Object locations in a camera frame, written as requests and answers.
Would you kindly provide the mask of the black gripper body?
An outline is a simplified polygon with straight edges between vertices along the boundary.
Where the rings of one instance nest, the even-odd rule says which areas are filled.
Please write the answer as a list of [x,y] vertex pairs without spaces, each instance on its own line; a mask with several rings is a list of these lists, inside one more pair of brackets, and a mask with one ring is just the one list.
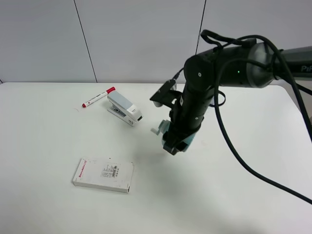
[[214,89],[197,90],[186,85],[171,113],[171,123],[164,135],[165,146],[189,146],[204,120]]

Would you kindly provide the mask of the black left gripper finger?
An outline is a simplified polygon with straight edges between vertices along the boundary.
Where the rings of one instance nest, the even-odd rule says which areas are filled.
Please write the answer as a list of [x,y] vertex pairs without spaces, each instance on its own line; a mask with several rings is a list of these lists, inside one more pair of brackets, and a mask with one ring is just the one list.
[[177,153],[177,149],[175,147],[168,145],[167,143],[163,145],[163,149],[173,156]]

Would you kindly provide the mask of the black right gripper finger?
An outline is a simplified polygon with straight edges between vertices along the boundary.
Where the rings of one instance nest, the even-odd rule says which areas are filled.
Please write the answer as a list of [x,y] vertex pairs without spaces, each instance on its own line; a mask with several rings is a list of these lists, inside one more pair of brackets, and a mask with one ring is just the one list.
[[179,151],[179,152],[185,152],[187,150],[187,143],[185,142],[180,142],[177,146],[176,146],[176,149]]

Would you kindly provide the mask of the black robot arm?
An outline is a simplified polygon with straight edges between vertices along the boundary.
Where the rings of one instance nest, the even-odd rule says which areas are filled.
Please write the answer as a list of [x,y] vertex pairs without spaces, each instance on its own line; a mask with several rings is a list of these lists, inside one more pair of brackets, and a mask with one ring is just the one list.
[[163,148],[172,155],[184,152],[200,129],[205,112],[214,97],[216,79],[220,86],[263,88],[274,78],[284,78],[276,54],[268,45],[213,49],[192,56],[184,64],[185,87],[172,91],[177,76],[164,83],[165,95],[173,95],[169,108],[170,125],[163,133]]

